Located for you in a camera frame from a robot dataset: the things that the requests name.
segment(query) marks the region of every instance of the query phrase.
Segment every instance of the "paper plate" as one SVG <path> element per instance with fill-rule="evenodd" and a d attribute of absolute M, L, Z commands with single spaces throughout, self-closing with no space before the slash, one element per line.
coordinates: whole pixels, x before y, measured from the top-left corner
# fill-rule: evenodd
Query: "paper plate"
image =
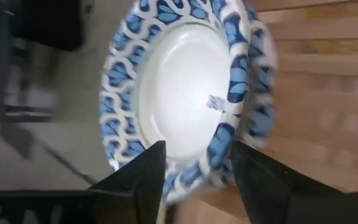
<path fill-rule="evenodd" d="M 103 143 L 115 170 L 166 140 L 168 203 L 222 184 L 248 91 L 255 18 L 237 0 L 135 2 L 109 47 L 100 91 Z M 263 55 L 262 42 L 255 54 Z M 268 108 L 258 113 L 271 119 Z"/>

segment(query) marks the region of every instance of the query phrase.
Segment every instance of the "gray floor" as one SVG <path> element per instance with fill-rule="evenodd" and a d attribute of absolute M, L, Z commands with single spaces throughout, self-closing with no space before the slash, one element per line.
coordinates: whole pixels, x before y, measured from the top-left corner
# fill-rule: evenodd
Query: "gray floor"
<path fill-rule="evenodd" d="M 108 43 L 132 1 L 96 0 L 86 21 L 86 43 L 77 52 L 61 52 L 56 69 L 59 103 L 55 122 L 24 124 L 84 173 L 100 180 L 111 173 L 101 144 L 98 91 Z M 47 72 L 50 49 L 38 46 L 34 72 Z M 0 189 L 83 189 L 86 182 L 57 163 L 39 146 L 23 159 L 0 138 Z"/>

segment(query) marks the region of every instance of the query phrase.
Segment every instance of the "plate rim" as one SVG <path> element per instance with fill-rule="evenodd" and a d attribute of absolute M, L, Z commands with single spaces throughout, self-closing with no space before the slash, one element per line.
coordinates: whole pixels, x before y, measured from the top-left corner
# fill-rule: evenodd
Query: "plate rim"
<path fill-rule="evenodd" d="M 186 197 L 188 194 L 190 194 L 192 191 L 194 191 L 197 187 L 201 186 L 201 181 L 209 181 L 211 182 L 211 185 L 215 185 L 215 186 L 222 186 L 223 184 L 225 184 L 225 180 L 224 180 L 224 171 L 223 171 L 223 166 L 224 166 L 224 160 L 225 160 L 225 157 L 226 157 L 226 154 L 227 154 L 227 151 L 228 151 L 228 147 L 229 147 L 229 144 L 230 142 L 233 140 L 234 138 L 234 135 L 235 135 L 235 131 L 236 131 L 236 128 L 239 124 L 239 119 L 240 119 L 240 115 L 241 115 L 241 112 L 242 112 L 242 107 L 243 107 L 243 104 L 244 104 L 244 99 L 245 99 L 245 95 L 248 91 L 248 82 L 247 82 L 247 79 L 248 79 L 248 73 L 247 73 L 247 65 L 244 64 L 243 62 L 248 62 L 248 48 L 247 48 L 247 45 L 250 43 L 250 36 L 248 35 L 244 35 L 241 33 L 241 30 L 239 29 L 239 26 L 241 24 L 241 22 L 243 23 L 242 25 L 244 25 L 244 23 L 247 23 L 247 28 L 249 28 L 250 24 L 250 16 L 249 16 L 249 8 L 248 8 L 248 5 L 245 3 L 243 4 L 243 2 L 236 2 L 236 4 L 239 4 L 239 6 L 237 5 L 237 7 L 228 7 L 227 5 L 229 4 L 230 6 L 233 6 L 233 5 L 236 5 L 234 4 L 234 0 L 138 0 L 134 3 L 134 6 L 132 7 L 132 9 L 129 11 L 129 13 L 127 14 L 126 16 L 126 19 L 124 21 L 122 21 L 121 25 L 119 26 L 118 28 L 118 31 L 116 32 L 116 35 L 115 35 L 115 38 L 117 35 L 122 35 L 122 30 L 123 29 L 128 29 L 127 27 L 127 23 L 128 23 L 128 17 L 129 17 L 129 20 L 135 18 L 136 20 L 136 17 L 138 16 L 138 14 L 133 14 L 134 12 L 143 12 L 141 10 L 141 7 L 142 5 L 145 7 L 145 2 L 147 4 L 150 4 L 149 2 L 152 2 L 152 4 L 156 4 L 157 5 L 157 2 L 159 1 L 163 1 L 165 3 L 169 5 L 172 5 L 172 4 L 175 4 L 175 2 L 182 2 L 182 4 L 187 1 L 188 3 L 190 2 L 197 2 L 199 5 L 204 3 L 205 4 L 210 4 L 210 11 L 207 12 L 207 14 L 210 16 L 210 14 L 214 14 L 213 16 L 215 16 L 218 21 L 220 22 L 220 25 L 221 25 L 221 28 L 222 30 L 221 31 L 224 31 L 224 36 L 227 37 L 228 39 L 228 45 L 229 45 L 229 49 L 230 51 L 232 51 L 232 46 L 233 45 L 236 45 L 236 47 L 238 47 L 239 49 L 237 49 L 237 52 L 235 52 L 234 54 L 234 58 L 232 60 L 232 65 L 233 65 L 233 61 L 235 61 L 235 59 L 239 58 L 238 59 L 238 62 L 237 62 L 237 66 L 234 67 L 234 68 L 238 68 L 238 69 L 242 69 L 243 72 L 242 72 L 242 76 L 244 77 L 243 80 L 240 80 L 240 77 L 237 75 L 232 75 L 232 69 L 233 67 L 231 68 L 231 82 L 234 80 L 234 81 L 239 81 L 239 82 L 234 82 L 233 85 L 229 86 L 229 89 L 228 89 L 228 92 L 230 92 L 231 88 L 233 88 L 236 84 L 238 83 L 244 83 L 246 84 L 246 88 L 243 89 L 243 92 L 241 93 L 240 96 L 238 96 L 238 99 L 237 101 L 235 101 L 236 103 L 232 103 L 230 105 L 226 105 L 225 108 L 228 108 L 229 110 L 228 111 L 225 111 L 225 112 L 222 112 L 221 114 L 221 120 L 219 121 L 219 124 L 215 130 L 215 134 L 214 134 L 214 137 L 211 139 L 207 149 L 205 150 L 205 154 L 203 154 L 203 156 L 195 162 L 196 164 L 196 167 L 188 167 L 187 170 L 191 169 L 192 172 L 189 173 L 189 176 L 190 178 L 195 178 L 195 176 L 197 178 L 195 178 L 195 180 L 193 181 L 192 184 L 190 184 L 189 186 L 186 186 L 186 187 L 181 187 L 181 177 L 183 175 L 183 173 L 179 173 L 179 174 L 176 174 L 176 176 L 173 178 L 173 179 L 170 179 L 170 176 L 166 176 L 166 179 L 165 179 L 165 183 L 164 183 L 164 197 L 167 198 L 168 200 L 168 203 L 170 202 L 174 202 L 174 201 L 177 201 L 177 200 L 180 200 L 181 198 L 183 197 Z M 227 13 L 226 11 L 224 13 L 226 13 L 226 17 L 222 16 L 221 18 L 221 12 L 224 8 L 229 8 L 227 9 L 227 11 L 231 11 L 231 14 L 230 13 Z M 227 23 L 230 23 L 230 21 L 225 21 L 225 19 L 227 19 L 228 17 L 230 16 L 233 16 L 235 18 L 238 19 L 237 21 L 237 25 L 234 26 L 234 28 L 236 29 L 236 32 L 235 34 L 233 33 L 230 33 L 230 29 L 232 29 L 233 27 L 229 25 L 227 25 L 226 27 L 226 24 Z M 237 40 L 236 37 L 234 37 L 234 42 L 233 43 L 230 43 L 230 40 L 231 38 L 233 38 L 233 35 L 241 35 L 242 37 L 242 40 Z M 117 52 L 116 50 L 116 47 L 115 47 L 115 44 L 118 42 L 120 43 L 120 41 L 128 41 L 126 40 L 125 38 L 121 38 L 119 39 L 118 41 L 115 41 L 113 40 L 113 44 L 109 46 L 109 49 L 110 49 L 110 52 L 109 52 L 109 55 L 108 57 L 106 58 L 106 63 L 108 64 L 109 63 L 109 57 L 115 57 L 115 52 Z M 106 82 L 106 78 L 108 79 L 108 74 L 106 73 L 106 71 L 110 71 L 111 68 L 111 65 L 108 65 L 107 66 L 107 69 L 106 69 L 106 64 L 104 66 L 104 73 L 103 73 L 103 79 L 104 79 L 104 82 Z M 103 100 L 105 99 L 105 97 L 108 97 L 109 95 L 108 94 L 105 94 L 104 92 L 104 87 L 103 87 L 103 84 L 102 84 L 102 88 L 101 88 L 101 92 L 100 92 L 100 98 L 101 98 L 101 119 L 100 119 L 100 123 L 101 123 L 101 126 L 102 126 L 102 138 L 103 138 L 103 142 L 104 142 L 104 145 L 106 147 L 106 154 L 109 158 L 109 163 L 111 166 L 113 166 L 115 169 L 119 169 L 119 163 L 118 161 L 116 161 L 115 159 L 115 155 L 109 155 L 110 152 L 108 152 L 108 147 L 109 147 L 109 142 L 111 140 L 113 141 L 118 141 L 117 138 L 106 138 L 109 137 L 108 134 L 106 134 L 106 132 L 103 130 L 103 124 L 106 122 L 106 119 L 103 119 L 103 116 L 105 116 L 106 114 L 104 112 L 102 112 L 102 107 L 103 107 Z M 219 130 L 219 127 L 221 124 L 227 124 L 227 122 L 229 122 L 228 126 L 229 128 L 231 129 L 231 131 L 229 132 L 229 139 L 227 142 L 224 142 L 223 144 L 221 144 L 220 146 L 220 149 L 210 149 L 210 145 L 211 145 L 211 142 L 214 140 L 214 138 L 216 137 L 216 135 L 218 134 L 218 130 Z M 140 130 L 140 127 L 139 125 L 137 124 L 137 122 L 134 123 L 134 126 L 137 127 L 137 130 L 141 131 Z M 166 170 L 166 175 L 167 173 L 169 174 L 168 170 L 169 170 L 169 166 L 172 165 L 172 164 L 167 164 L 167 170 Z M 177 192 L 176 195 L 174 195 L 173 197 L 170 197 L 169 195 L 172 193 L 172 192 Z"/>

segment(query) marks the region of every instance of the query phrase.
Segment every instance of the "wooden surface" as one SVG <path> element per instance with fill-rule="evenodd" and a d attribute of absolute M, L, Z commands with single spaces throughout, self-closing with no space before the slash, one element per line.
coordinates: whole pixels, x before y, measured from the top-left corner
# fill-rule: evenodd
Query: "wooden surface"
<path fill-rule="evenodd" d="M 304 10 L 305 19 L 338 19 L 358 17 L 358 2 L 311 7 Z M 354 40 L 311 40 L 309 49 L 319 54 L 358 55 L 358 39 Z"/>
<path fill-rule="evenodd" d="M 246 210 L 239 196 L 239 191 L 235 185 L 230 185 L 226 189 L 219 192 L 204 195 L 200 198 L 200 200 L 206 202 L 210 206 L 219 208 L 221 211 L 226 212 L 240 220 L 248 220 Z"/>
<path fill-rule="evenodd" d="M 284 21 L 268 28 L 275 40 L 358 39 L 358 17 Z"/>
<path fill-rule="evenodd" d="M 259 12 L 322 6 L 325 4 L 344 2 L 358 2 L 358 0 L 249 0 L 249 3 Z"/>
<path fill-rule="evenodd" d="M 279 71 L 358 77 L 358 55 L 281 54 Z"/>
<path fill-rule="evenodd" d="M 328 161 L 341 153 L 349 157 L 351 169 L 358 167 L 358 77 L 279 73 L 275 92 L 273 137 L 321 146 Z M 271 142 L 270 147 L 281 144 Z"/>
<path fill-rule="evenodd" d="M 232 212 L 225 212 L 226 207 L 221 205 L 232 204 L 234 207 L 240 204 L 231 202 L 230 198 L 227 198 L 220 204 L 208 204 L 202 200 L 188 200 L 181 204 L 178 211 L 178 219 L 176 224 L 241 224 L 249 223 L 248 220 L 240 219 Z"/>

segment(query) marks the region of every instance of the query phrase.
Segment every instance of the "blue pattern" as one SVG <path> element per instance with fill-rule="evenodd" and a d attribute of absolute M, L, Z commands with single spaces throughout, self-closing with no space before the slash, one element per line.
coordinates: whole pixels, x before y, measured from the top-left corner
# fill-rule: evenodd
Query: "blue pattern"
<path fill-rule="evenodd" d="M 249 46 L 248 56 L 251 60 L 264 56 L 262 51 L 262 38 L 264 32 L 262 29 L 257 29 L 252 33 L 252 44 Z"/>
<path fill-rule="evenodd" d="M 247 12 L 248 12 L 248 20 L 250 20 L 251 22 L 258 20 L 258 15 L 257 15 L 254 7 L 252 7 L 250 4 L 247 4 L 246 7 L 247 7 Z"/>
<path fill-rule="evenodd" d="M 113 87 L 118 87 L 124 81 L 132 79 L 128 75 L 125 65 L 121 62 L 115 64 L 112 67 L 112 69 L 108 73 L 108 76 L 109 76 L 109 83 Z"/>
<path fill-rule="evenodd" d="M 240 18 L 240 15 L 233 14 L 223 21 L 224 30 L 226 31 L 226 37 L 230 47 L 233 44 L 240 42 L 247 43 L 246 39 L 242 36 L 239 30 Z"/>
<path fill-rule="evenodd" d="M 147 43 L 151 43 L 151 41 L 153 41 L 154 37 L 157 36 L 160 32 L 161 32 L 161 28 L 159 28 L 159 26 L 157 26 L 157 25 L 150 26 L 149 34 L 148 34 L 147 38 L 144 39 L 144 41 L 146 41 Z"/>
<path fill-rule="evenodd" d="M 181 15 L 175 13 L 175 11 L 169 8 L 168 4 L 163 0 L 157 1 L 157 10 L 157 19 L 159 19 L 165 25 L 169 25 L 181 18 Z"/>
<path fill-rule="evenodd" d="M 202 19 L 209 22 L 208 13 L 201 7 L 196 0 L 190 0 L 191 12 L 190 14 L 197 19 Z"/>
<path fill-rule="evenodd" d="M 139 9 L 143 12 L 147 12 L 150 10 L 149 0 L 140 0 L 139 1 Z"/>
<path fill-rule="evenodd" d="M 130 31 L 132 31 L 135 34 L 139 33 L 140 28 L 142 27 L 142 22 L 143 22 L 142 18 L 135 15 L 135 12 L 131 11 L 130 13 L 128 13 L 125 21 Z"/>
<path fill-rule="evenodd" d="M 241 102 L 248 92 L 247 80 L 247 57 L 245 55 L 238 55 L 231 65 L 230 69 L 230 84 L 227 100 L 230 103 Z"/>
<path fill-rule="evenodd" d="M 177 8 L 183 9 L 183 1 L 182 0 L 173 0 L 173 3 L 176 5 Z"/>
<path fill-rule="evenodd" d="M 201 169 L 199 162 L 195 162 L 194 165 L 187 168 L 180 176 L 180 182 L 185 187 L 190 187 L 196 179 L 201 176 Z"/>
<path fill-rule="evenodd" d="M 211 0 L 212 12 L 219 19 L 222 9 L 226 6 L 225 0 Z"/>
<path fill-rule="evenodd" d="M 124 111 L 130 111 L 132 109 L 132 87 L 127 88 L 125 91 L 123 91 L 120 95 L 121 98 L 121 109 Z"/>
<path fill-rule="evenodd" d="M 100 102 L 99 115 L 102 116 L 102 114 L 106 114 L 106 113 L 110 113 L 110 114 L 116 113 L 112 108 L 113 103 L 114 100 L 111 97 L 103 98 Z"/>
<path fill-rule="evenodd" d="M 130 38 L 124 34 L 122 27 L 120 27 L 114 35 L 113 43 L 117 50 L 124 50 L 129 40 Z"/>
<path fill-rule="evenodd" d="M 122 155 L 132 157 L 132 156 L 139 155 L 144 151 L 145 148 L 142 145 L 142 143 L 140 143 L 140 141 L 128 141 L 128 147 Z"/>
<path fill-rule="evenodd" d="M 127 120 L 128 127 L 125 129 L 125 133 L 127 134 L 136 134 L 135 132 L 135 124 L 133 118 L 125 118 Z"/>
<path fill-rule="evenodd" d="M 119 143 L 114 141 L 114 142 L 109 142 L 109 145 L 106 147 L 106 155 L 108 157 L 108 159 L 113 159 L 114 158 L 114 151 L 119 147 Z"/>
<path fill-rule="evenodd" d="M 109 120 L 108 122 L 104 123 L 101 127 L 102 133 L 108 135 L 118 135 L 117 129 L 120 126 L 120 122 L 117 119 Z"/>
<path fill-rule="evenodd" d="M 259 138 L 266 138 L 267 133 L 273 128 L 274 110 L 272 106 L 261 106 L 253 110 L 249 115 L 249 134 Z"/>
<path fill-rule="evenodd" d="M 172 7 L 168 6 L 167 1 L 171 1 L 174 5 Z M 157 2 L 153 2 L 155 6 L 151 6 L 149 0 L 139 0 L 139 9 L 142 12 L 149 12 L 151 8 L 157 8 L 157 15 L 150 15 L 150 17 L 154 17 L 159 21 L 163 22 L 165 25 L 169 27 L 170 24 L 179 21 L 183 16 L 178 9 L 182 9 L 184 6 L 184 0 L 158 0 Z M 203 4 L 201 4 L 198 0 L 186 0 L 190 5 L 190 16 L 206 21 L 209 21 L 209 16 L 207 11 L 205 10 L 205 5 L 208 0 L 200 0 Z M 216 27 L 218 32 L 222 32 L 226 35 L 228 46 L 231 47 L 236 43 L 249 43 L 242 34 L 239 32 L 239 22 L 241 19 L 249 19 L 250 21 L 257 20 L 257 14 L 254 9 L 250 6 L 247 6 L 248 15 L 238 15 L 236 12 L 229 14 L 227 17 L 221 20 L 221 12 L 222 9 L 226 6 L 225 0 L 209 0 L 212 7 L 212 12 L 218 19 L 215 21 L 212 26 Z M 162 28 L 159 27 L 154 22 L 147 23 L 145 20 L 148 18 L 143 14 L 137 15 L 135 11 L 131 11 L 125 18 L 126 26 L 129 31 L 133 34 L 143 33 L 142 28 L 147 30 L 146 34 L 142 34 L 141 38 L 146 43 L 150 44 L 154 40 L 156 36 L 161 33 Z M 144 27 L 144 24 L 151 24 L 149 27 Z M 241 102 L 245 98 L 248 92 L 248 66 L 252 60 L 257 57 L 264 57 L 263 52 L 263 40 L 265 38 L 265 34 L 263 30 L 256 30 L 252 33 L 252 42 L 249 47 L 249 52 L 244 52 L 242 55 L 236 55 L 231 64 L 230 70 L 230 83 L 227 94 L 227 101 L 230 103 L 235 103 L 241 106 Z M 123 51 L 126 49 L 127 44 L 133 41 L 128 35 L 125 35 L 122 27 L 116 32 L 116 35 L 113 39 L 114 48 L 118 51 Z M 142 58 L 146 53 L 145 48 L 141 46 L 136 46 L 132 52 L 129 52 L 125 57 L 131 62 L 129 67 L 126 67 L 122 62 L 118 61 L 115 63 L 112 68 L 106 71 L 106 75 L 108 76 L 108 85 L 115 87 L 115 89 L 120 89 L 119 91 L 111 91 L 108 88 L 102 87 L 101 92 L 109 92 L 109 94 L 115 94 L 117 97 L 120 97 L 121 104 L 114 108 L 114 100 L 108 96 L 102 96 L 100 100 L 100 115 L 104 114 L 114 114 L 117 117 L 121 116 L 121 121 L 125 124 L 121 124 L 118 119 L 111 119 L 107 122 L 101 123 L 101 133 L 104 137 L 106 136 L 117 136 L 119 133 L 124 131 L 127 135 L 137 136 L 137 130 L 135 128 L 135 118 L 132 116 L 128 116 L 127 113 L 123 116 L 123 112 L 133 112 L 132 107 L 132 94 L 133 87 L 123 88 L 123 84 L 128 81 L 133 81 L 133 79 L 129 76 L 128 71 L 137 71 L 137 67 L 141 63 Z M 257 74 L 257 86 L 256 92 L 258 94 L 261 93 L 271 93 L 270 89 L 270 76 L 272 73 L 272 68 L 270 67 L 258 67 L 255 70 Z M 231 114 L 232 118 L 239 118 L 239 114 Z M 268 131 L 272 128 L 272 119 L 273 119 L 273 108 L 260 106 L 256 108 L 250 114 L 250 127 L 249 133 L 251 136 L 265 136 Z M 222 181 L 226 181 L 226 178 L 229 174 L 232 174 L 232 171 L 229 170 L 223 161 L 225 161 L 227 156 L 227 150 L 234 137 L 235 127 L 230 125 L 229 123 L 225 123 L 223 121 L 220 123 L 215 130 L 215 134 L 208 145 L 207 148 L 207 159 L 208 159 L 208 169 L 210 171 L 222 171 L 223 176 Z M 123 152 L 120 152 L 124 157 L 134 157 L 139 155 L 145 150 L 145 147 L 139 140 L 133 140 L 133 138 L 126 139 L 127 146 L 124 147 Z M 106 147 L 106 155 L 110 159 L 115 159 L 114 155 L 117 148 L 121 147 L 117 141 L 109 142 Z M 119 167 L 126 165 L 127 162 L 117 161 Z M 187 190 L 196 180 L 203 179 L 203 173 L 200 168 L 200 160 L 189 162 L 178 162 L 175 163 L 174 167 L 166 164 L 166 169 L 168 167 L 170 170 L 174 170 L 173 172 L 167 173 L 167 177 L 165 179 L 165 183 L 163 186 L 163 198 L 167 198 L 171 192 L 175 192 L 176 185 L 174 184 L 176 180 L 179 181 L 181 187 Z"/>
<path fill-rule="evenodd" d="M 132 62 L 135 71 L 137 70 L 137 66 L 143 58 L 145 49 L 141 46 L 137 46 L 133 53 L 129 56 L 129 60 Z"/>
<path fill-rule="evenodd" d="M 272 74 L 272 68 L 261 66 L 256 71 L 257 84 L 255 88 L 256 94 L 271 93 L 272 88 L 270 86 L 270 76 Z"/>
<path fill-rule="evenodd" d="M 174 174 L 170 174 L 168 177 L 165 178 L 164 186 L 162 188 L 163 198 L 166 198 L 169 192 L 172 191 L 172 189 L 174 188 L 173 184 L 175 180 L 178 178 L 178 176 L 179 175 L 177 173 L 174 173 Z"/>
<path fill-rule="evenodd" d="M 224 165 L 223 160 L 233 136 L 234 128 L 230 124 L 219 124 L 207 148 L 207 156 L 212 170 L 218 170 Z"/>

